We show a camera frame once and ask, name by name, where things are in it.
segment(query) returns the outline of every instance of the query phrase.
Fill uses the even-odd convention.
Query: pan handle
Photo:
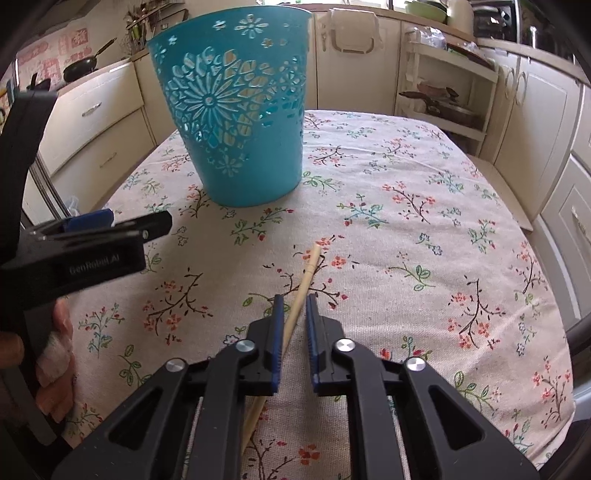
[[[113,43],[115,43],[115,40],[117,40],[117,37],[111,38],[107,43],[105,43],[101,48],[99,48],[99,51],[95,53],[95,57],[103,53],[107,48],[109,48]]]
[[[406,97],[406,98],[411,98],[413,100],[422,100],[423,102],[425,102],[425,106],[427,107],[427,111],[439,113],[439,108],[438,108],[439,102],[436,100],[433,100],[431,97],[429,97],[429,95],[426,95],[423,92],[408,91],[408,92],[400,92],[399,95]]]

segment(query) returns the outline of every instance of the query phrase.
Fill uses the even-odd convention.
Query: finger
[[[51,417],[56,423],[60,423],[73,406],[74,392],[72,389],[69,389],[66,398],[64,398],[64,400],[62,400],[60,404],[51,411]]]
[[[16,333],[0,332],[0,369],[19,365],[24,355],[25,346]]]
[[[47,346],[37,358],[35,372],[42,387],[46,387],[66,373],[70,356],[72,354],[72,341],[65,333],[51,332]]]
[[[72,390],[72,377],[74,376],[75,363],[74,355],[70,358],[68,370],[64,375],[47,387],[42,387],[37,391],[35,403],[43,414],[52,412]]]
[[[67,299],[63,297],[57,299],[53,307],[53,325],[59,332],[67,334],[70,340],[72,339],[74,328],[70,320],[70,306]]]

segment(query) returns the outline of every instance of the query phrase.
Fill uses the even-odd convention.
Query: kitchen counter
[[[112,70],[121,67],[127,63],[130,62],[130,59],[125,59],[125,60],[120,60],[120,61],[116,61],[115,63],[111,63],[110,65],[107,65],[106,67],[102,67],[101,69],[95,70],[92,73],[89,73],[86,76],[83,76],[82,78],[76,80],[75,82],[71,82],[66,84],[64,87],[60,88],[58,90],[58,95],[63,95],[69,91],[71,91],[72,89],[82,85],[85,82],[88,82],[88,80],[92,80],[95,77],[98,77],[99,75],[106,73],[106,72],[111,72]]]
[[[417,17],[416,15],[409,15],[404,12],[398,12],[396,10],[388,10],[385,8],[366,7],[364,5],[341,5],[341,4],[306,4],[304,5],[293,5],[294,7],[303,8],[310,12],[327,12],[331,8],[347,8],[352,10],[367,10],[375,13],[379,17],[393,18],[395,20],[401,20],[403,22],[414,23],[417,25],[424,25],[425,27],[438,28],[443,33],[453,35],[466,41],[476,41],[473,35],[469,35],[456,28],[448,27],[445,24],[429,20],[428,18]]]
[[[591,82],[585,75],[585,72],[579,65],[575,65],[568,60],[562,59],[547,51],[532,48],[529,45],[518,44],[505,40],[494,40],[492,38],[478,38],[476,43],[479,47],[499,48],[509,53],[515,53],[522,57],[529,57],[533,60],[540,61],[546,65],[555,68],[571,77],[583,82],[587,86],[591,86]]]

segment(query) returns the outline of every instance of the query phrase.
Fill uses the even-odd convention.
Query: utensil holder
[[[209,196],[245,207],[301,179],[311,13],[240,7],[148,42],[174,123]]]

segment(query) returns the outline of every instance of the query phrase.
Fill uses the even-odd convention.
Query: metal screw
[[[350,352],[355,348],[355,342],[348,338],[341,338],[341,340],[336,341],[336,349],[339,352]]]
[[[166,362],[166,370],[172,373],[180,372],[184,366],[185,362],[181,358],[171,358],[168,362]]]
[[[236,350],[239,352],[252,352],[255,349],[255,342],[252,340],[240,340],[236,342]]]
[[[407,360],[407,368],[409,370],[412,370],[413,372],[420,372],[421,370],[424,370],[426,366],[427,363],[425,362],[425,360],[417,356],[414,356]]]

